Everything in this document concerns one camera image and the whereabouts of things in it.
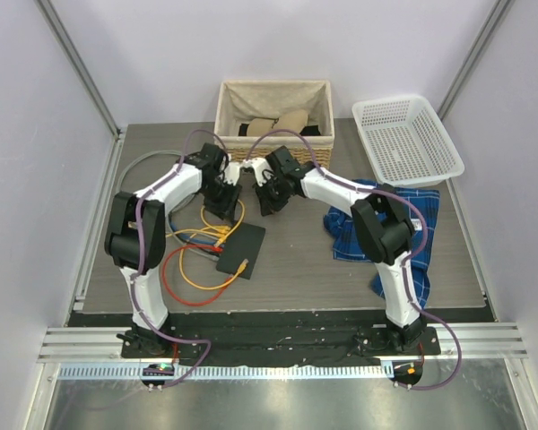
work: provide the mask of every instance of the orange wire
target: orange wire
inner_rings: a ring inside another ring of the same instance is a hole
[[[179,297],[176,293],[174,293],[173,290],[171,289],[171,286],[168,283],[168,280],[167,280],[167,277],[166,277],[166,268],[168,266],[169,260],[171,260],[171,257],[173,257],[175,254],[177,254],[179,251],[181,251],[182,249],[187,249],[187,248],[211,249],[211,250],[213,250],[213,251],[215,251],[217,253],[220,253],[222,251],[221,248],[213,246],[213,245],[192,244],[192,245],[182,246],[182,247],[176,249],[175,251],[173,251],[172,253],[170,253],[166,257],[163,264],[161,265],[161,281],[163,282],[163,286],[168,291],[169,295],[172,296],[173,298],[175,298],[182,305],[194,306],[194,307],[209,305],[210,303],[217,300],[219,298],[219,296],[223,293],[223,291],[225,291],[227,289],[227,287],[220,288],[217,291],[217,293],[215,293],[214,296],[212,296],[211,298],[208,298],[207,300],[204,300],[203,302],[188,302],[188,301],[184,300],[183,298]]]

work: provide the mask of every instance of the floor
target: floor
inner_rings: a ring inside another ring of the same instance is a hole
[[[427,362],[421,384],[442,380],[453,365]],[[386,379],[203,381],[135,392],[141,387],[59,381],[45,428],[525,429],[504,360],[466,360],[446,388],[425,392],[397,390]]]
[[[187,134],[195,128],[212,130],[213,123],[130,125],[117,174],[132,160],[148,151],[181,149]],[[335,144],[330,170],[347,178],[373,178],[373,172],[351,119],[335,121]],[[204,141],[195,138],[192,150]],[[124,182],[125,191],[134,191],[154,182],[171,168],[172,157],[146,160]],[[369,284],[376,276],[375,267],[362,262],[333,260],[333,239],[324,231],[322,218],[327,207],[321,202],[300,197],[271,217],[261,217],[251,188],[252,178],[243,176],[241,200],[246,204],[245,221],[266,228],[265,241],[251,280],[238,279],[205,311],[260,311],[306,309],[379,309],[383,299]],[[482,292],[474,273],[463,233],[446,183],[435,187],[441,193],[441,206],[435,232],[429,276],[432,290],[428,307],[481,307]],[[203,198],[197,196],[174,216],[178,228],[202,227],[199,208]],[[112,260],[103,252],[102,234],[90,285],[83,306],[85,313],[130,313],[126,283]],[[178,244],[168,239],[168,251]],[[214,263],[188,254],[185,267],[190,278],[203,285],[216,285],[225,276]],[[177,261],[168,270],[169,281],[186,300],[200,301],[212,293],[187,285],[178,273]],[[170,311],[187,311],[165,291]]]

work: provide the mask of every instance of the blue towel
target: blue towel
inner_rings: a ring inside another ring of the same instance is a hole
[[[366,181],[357,179],[354,182],[363,185],[377,186],[374,181]],[[438,207],[440,206],[440,193],[436,190],[421,190],[415,188],[396,188],[395,192],[408,200],[419,211],[427,221],[427,227],[429,229],[429,239],[424,249],[412,259],[412,279],[414,280],[414,290],[416,292],[417,299],[421,307],[427,304],[427,299],[430,293],[430,281],[427,275],[427,270],[430,264],[430,253],[432,251],[432,241],[434,239],[434,229],[437,226]],[[416,220],[416,216],[411,213],[407,207],[409,216],[412,219],[413,224],[419,224]],[[329,212],[323,217],[325,229],[334,237],[333,243],[333,258],[335,260],[345,260],[349,262],[370,262],[370,259],[362,253],[357,242],[357,236],[355,234],[352,218],[342,211],[336,208],[331,208]],[[422,240],[422,233],[417,231],[412,237],[412,250],[414,250]],[[376,276],[373,279],[371,285],[373,291],[381,297],[385,297],[383,286],[380,281],[380,277]]]

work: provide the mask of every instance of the white plastic basket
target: white plastic basket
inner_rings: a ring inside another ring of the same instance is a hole
[[[378,182],[431,186],[464,172],[455,145],[424,97],[360,101],[352,114]]]

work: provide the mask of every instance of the basket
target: basket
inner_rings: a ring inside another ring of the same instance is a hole
[[[455,145],[424,97],[361,101],[352,114],[379,183],[431,186],[464,172]]]
[[[239,126],[253,118],[278,118],[296,109],[308,111],[308,124],[318,125],[320,136],[306,139],[317,161],[329,166],[334,144],[333,107],[329,81],[225,81],[221,84],[214,131],[225,142],[231,159],[243,160],[256,137],[239,136]],[[311,156],[295,136],[269,136],[254,149],[252,157],[264,157],[285,145],[304,163]]]

